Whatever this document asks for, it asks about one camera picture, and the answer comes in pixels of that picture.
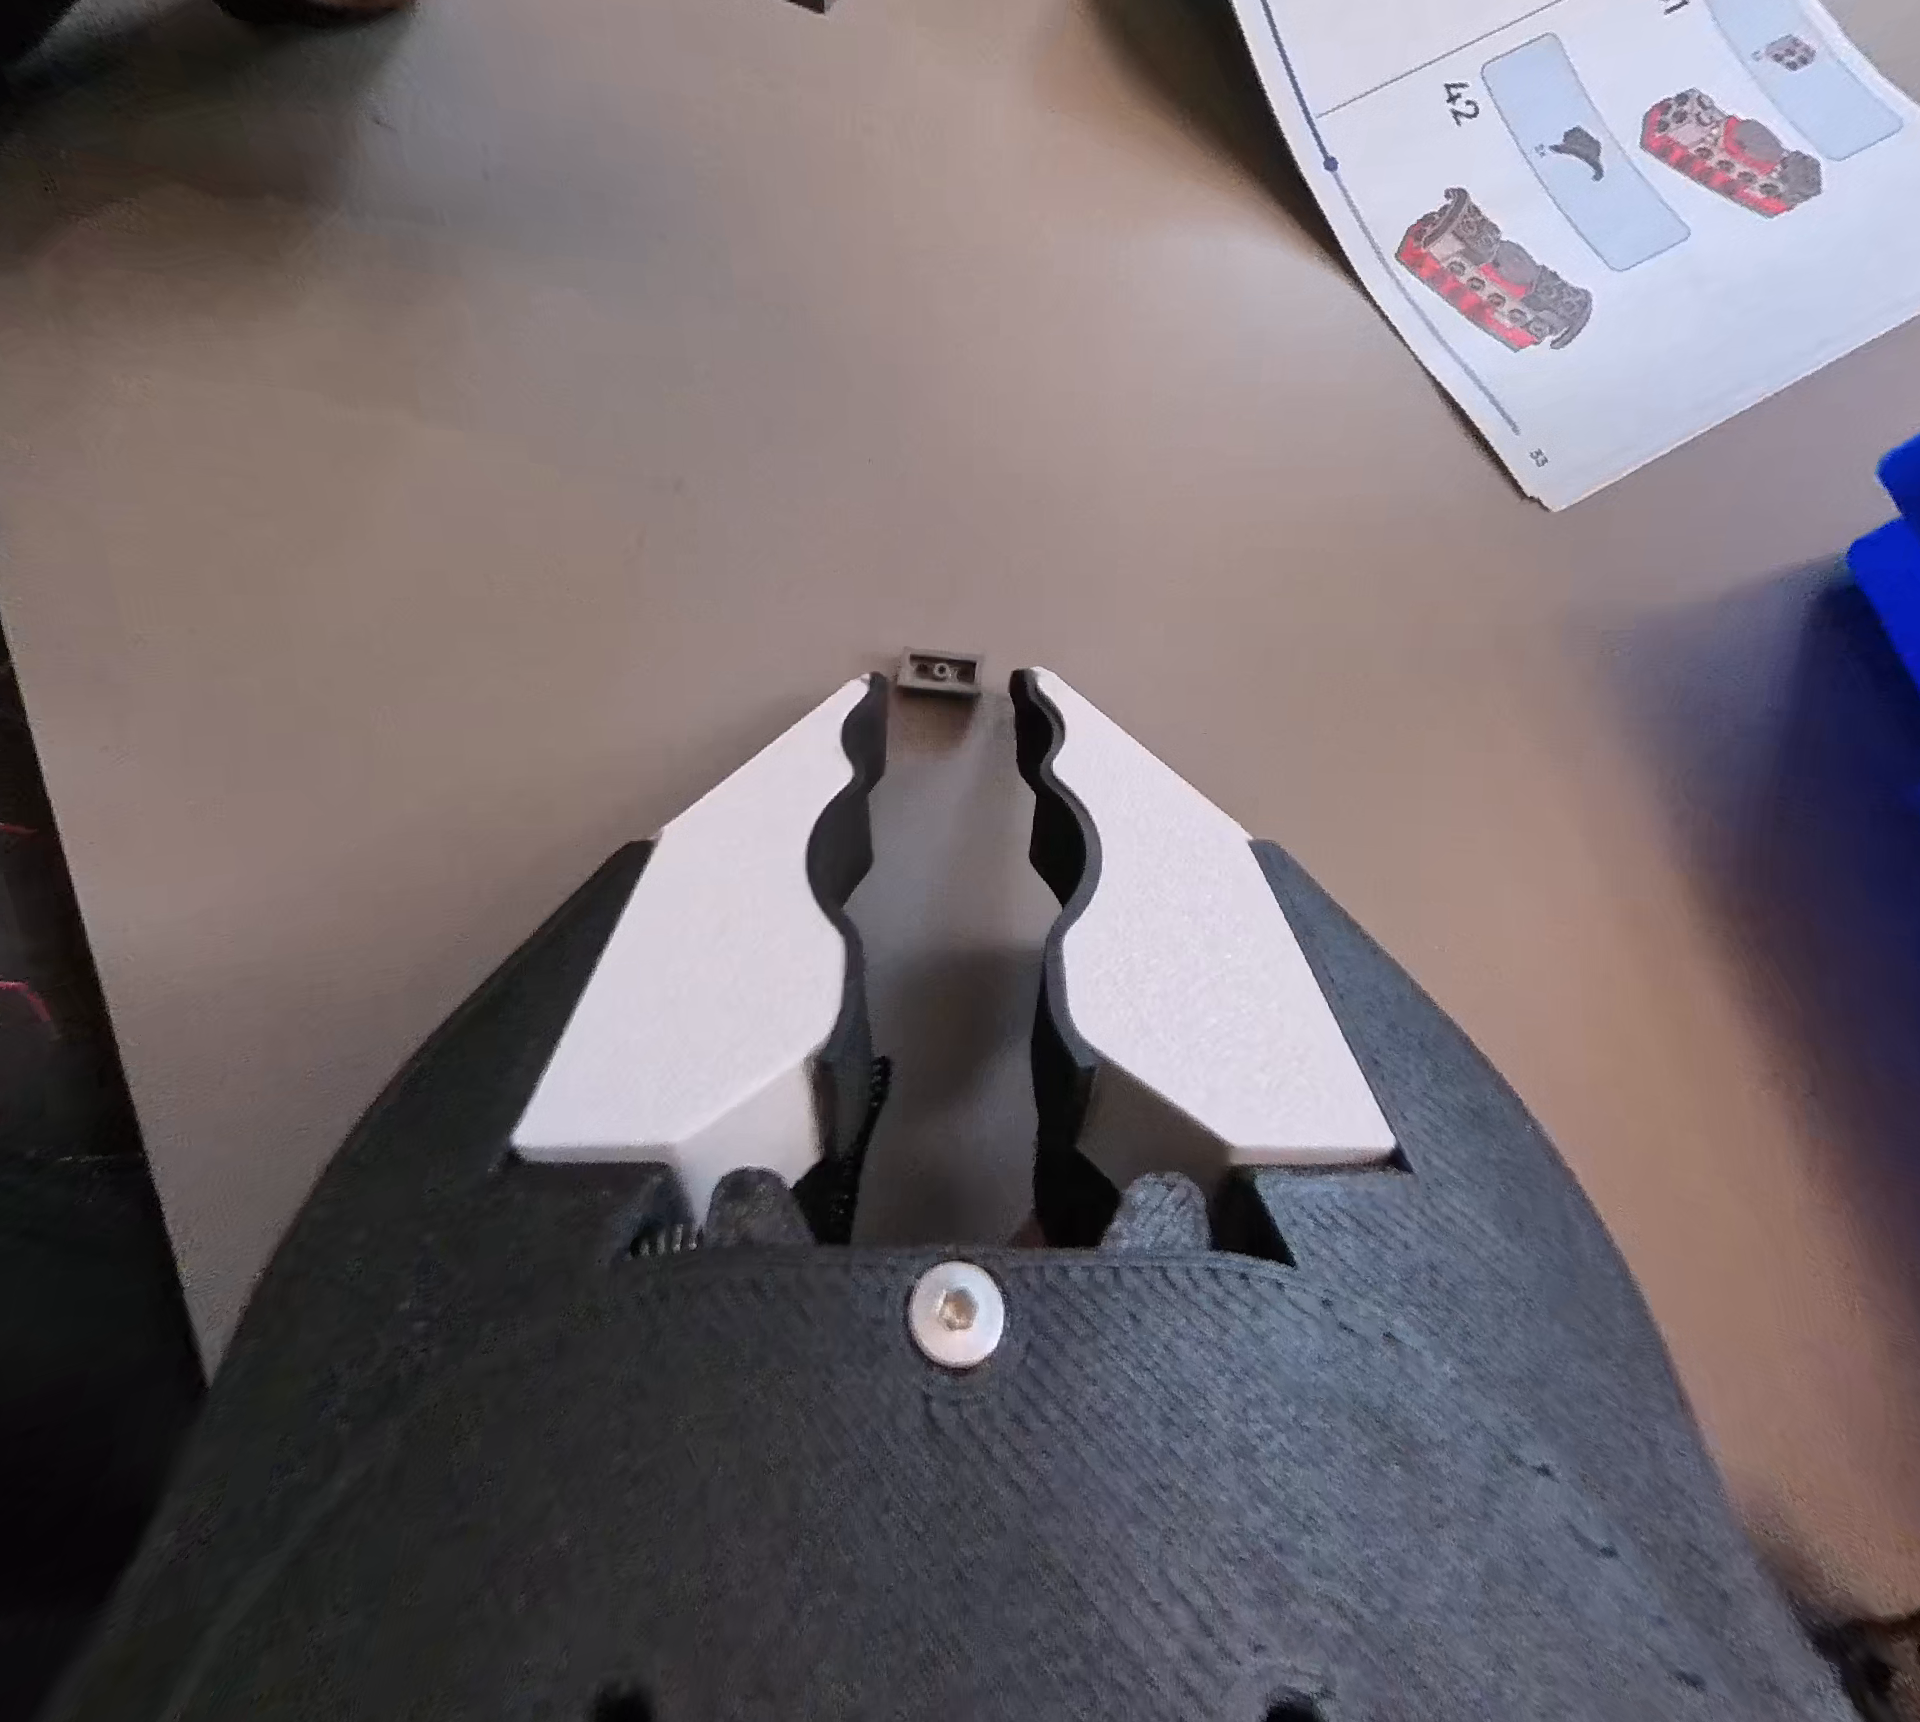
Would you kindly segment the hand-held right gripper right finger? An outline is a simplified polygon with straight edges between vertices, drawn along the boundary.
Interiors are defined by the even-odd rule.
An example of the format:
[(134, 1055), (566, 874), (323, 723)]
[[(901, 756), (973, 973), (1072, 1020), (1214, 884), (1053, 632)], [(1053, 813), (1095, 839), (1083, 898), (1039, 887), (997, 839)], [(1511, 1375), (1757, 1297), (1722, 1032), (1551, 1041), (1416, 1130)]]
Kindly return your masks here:
[(1253, 824), (1053, 666), (1012, 677), (1034, 874), (1060, 903), (1034, 1020), (1034, 1223), (1100, 1246), (1121, 1190), (1390, 1172), (1399, 1130), (1281, 915)]

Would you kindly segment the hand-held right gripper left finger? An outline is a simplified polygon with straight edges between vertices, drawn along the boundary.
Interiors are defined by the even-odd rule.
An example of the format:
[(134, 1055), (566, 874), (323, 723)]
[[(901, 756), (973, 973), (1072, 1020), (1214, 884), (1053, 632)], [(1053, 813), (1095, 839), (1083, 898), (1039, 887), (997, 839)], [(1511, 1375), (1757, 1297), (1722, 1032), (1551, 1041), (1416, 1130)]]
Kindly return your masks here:
[(709, 1217), (768, 1172), (852, 1235), (879, 1119), (863, 949), (891, 685), (852, 677), (675, 813), (519, 1119), (519, 1161), (647, 1161)]

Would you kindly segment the grey desk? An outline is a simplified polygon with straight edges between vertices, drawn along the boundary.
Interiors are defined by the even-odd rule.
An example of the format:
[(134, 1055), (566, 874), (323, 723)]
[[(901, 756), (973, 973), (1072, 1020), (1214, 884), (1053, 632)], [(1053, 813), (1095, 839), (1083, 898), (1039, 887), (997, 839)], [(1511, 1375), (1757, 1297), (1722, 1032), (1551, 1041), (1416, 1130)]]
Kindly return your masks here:
[(395, 1061), (901, 642), (861, 1235), (1012, 1235), (1039, 664), (1524, 1092), (1821, 1616), (1910, 1612), (1910, 330), (1551, 513), (1222, 0), (80, 0), (5, 116), (5, 642), (204, 1362)]

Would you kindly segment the person's dark clothing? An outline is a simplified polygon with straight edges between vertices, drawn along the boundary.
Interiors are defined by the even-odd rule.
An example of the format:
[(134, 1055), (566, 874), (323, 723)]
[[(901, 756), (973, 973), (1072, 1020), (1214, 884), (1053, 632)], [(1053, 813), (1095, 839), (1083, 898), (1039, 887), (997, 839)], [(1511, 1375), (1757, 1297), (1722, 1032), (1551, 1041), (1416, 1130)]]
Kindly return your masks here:
[(0, 653), (0, 1714), (41, 1714), (204, 1407), (171, 1246)]

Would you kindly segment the large blue storage bin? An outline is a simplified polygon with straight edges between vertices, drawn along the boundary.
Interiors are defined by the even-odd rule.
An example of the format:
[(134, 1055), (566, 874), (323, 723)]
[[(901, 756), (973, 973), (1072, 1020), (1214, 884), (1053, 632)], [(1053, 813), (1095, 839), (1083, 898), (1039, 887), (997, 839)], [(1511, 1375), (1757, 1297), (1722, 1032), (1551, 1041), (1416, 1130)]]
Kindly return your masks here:
[(1879, 457), (1888, 523), (1852, 537), (1847, 567), (1878, 607), (1904, 685), (1920, 685), (1920, 440)]

